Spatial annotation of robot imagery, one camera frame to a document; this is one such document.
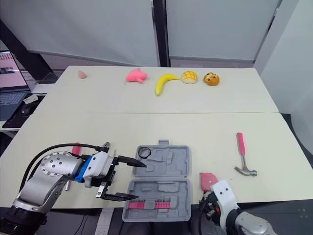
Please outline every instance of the pink object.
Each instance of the pink object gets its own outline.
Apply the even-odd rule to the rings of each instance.
[[[145,80],[147,77],[147,74],[140,71],[140,68],[137,68],[133,71],[131,71],[127,77],[126,77],[126,81],[128,82],[140,82],[142,83],[143,80]]]
[[[87,77],[87,75],[83,72],[83,71],[78,71],[78,76],[81,78],[81,79],[84,79]]]
[[[81,149],[82,149],[82,148],[81,148],[80,146],[74,146],[74,147],[72,148],[72,153],[79,155]]]
[[[246,154],[245,150],[245,144],[244,144],[244,139],[243,139],[243,134],[242,133],[237,133],[237,139],[238,139],[238,147],[239,147],[239,152],[241,155]]]
[[[170,202],[155,202],[155,209],[170,209]]]
[[[200,173],[201,189],[206,192],[210,187],[218,182],[218,179],[212,173]]]
[[[128,204],[128,209],[144,209],[145,203],[144,202],[130,202]]]

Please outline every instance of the yellow banana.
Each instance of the yellow banana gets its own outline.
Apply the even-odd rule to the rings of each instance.
[[[163,88],[164,83],[167,81],[171,81],[171,80],[179,80],[179,77],[176,77],[172,74],[162,75],[156,83],[156,94],[160,95],[162,92],[162,88]]]

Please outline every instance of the black ring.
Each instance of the black ring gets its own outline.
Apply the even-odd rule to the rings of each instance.
[[[143,157],[143,156],[140,154],[140,152],[141,152],[143,149],[144,149],[144,150],[146,150],[146,149],[149,150],[149,154],[148,154],[146,157]],[[139,156],[140,158],[147,159],[150,155],[151,155],[151,150],[150,150],[148,147],[140,147],[140,148],[138,149],[138,156]]]

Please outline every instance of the pink tool handle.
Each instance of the pink tool handle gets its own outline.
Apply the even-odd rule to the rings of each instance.
[[[246,154],[245,150],[245,144],[244,144],[244,139],[243,139],[243,134],[238,132],[237,133],[237,139],[238,139],[238,146],[239,146],[239,152],[241,155]]]
[[[80,146],[74,146],[74,147],[72,148],[72,153],[79,155],[81,149],[82,149],[82,148],[81,148]]]

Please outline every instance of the orange toy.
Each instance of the orange toy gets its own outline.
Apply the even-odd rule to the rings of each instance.
[[[204,76],[203,81],[210,86],[217,86],[220,82],[220,77],[217,74],[209,72]]]

